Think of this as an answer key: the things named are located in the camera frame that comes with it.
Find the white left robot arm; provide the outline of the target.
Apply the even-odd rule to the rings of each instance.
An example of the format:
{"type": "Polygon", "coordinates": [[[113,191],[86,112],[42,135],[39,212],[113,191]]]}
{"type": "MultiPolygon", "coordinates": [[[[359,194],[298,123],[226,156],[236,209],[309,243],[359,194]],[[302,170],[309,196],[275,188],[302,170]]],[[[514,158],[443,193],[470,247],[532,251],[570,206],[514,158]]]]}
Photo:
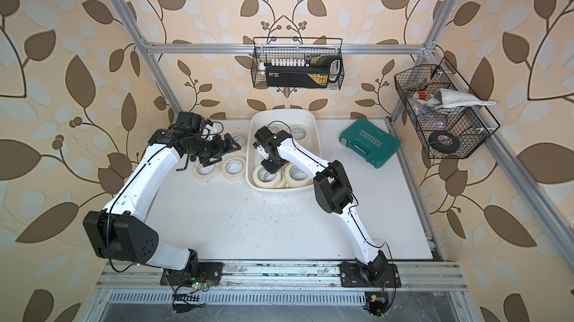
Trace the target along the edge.
{"type": "Polygon", "coordinates": [[[204,166],[240,150],[232,135],[194,129],[159,129],[124,186],[101,211],[89,211],[83,226],[101,259],[174,271],[187,270],[192,251],[173,246],[146,224],[152,203],[167,175],[182,159],[204,166]]]}

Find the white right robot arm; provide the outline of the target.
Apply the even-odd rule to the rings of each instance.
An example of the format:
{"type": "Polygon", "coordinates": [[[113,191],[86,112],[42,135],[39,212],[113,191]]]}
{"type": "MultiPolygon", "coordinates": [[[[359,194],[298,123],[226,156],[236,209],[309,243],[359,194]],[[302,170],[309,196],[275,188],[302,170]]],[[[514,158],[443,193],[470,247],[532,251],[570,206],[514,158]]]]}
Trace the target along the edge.
{"type": "Polygon", "coordinates": [[[357,214],[353,189],[343,165],[312,154],[284,130],[275,134],[262,127],[254,137],[254,148],[263,157],[262,168],[276,173],[290,163],[305,173],[312,180],[318,205],[328,214],[336,214],[345,228],[363,279],[373,284],[382,278],[389,262],[357,214]]]}

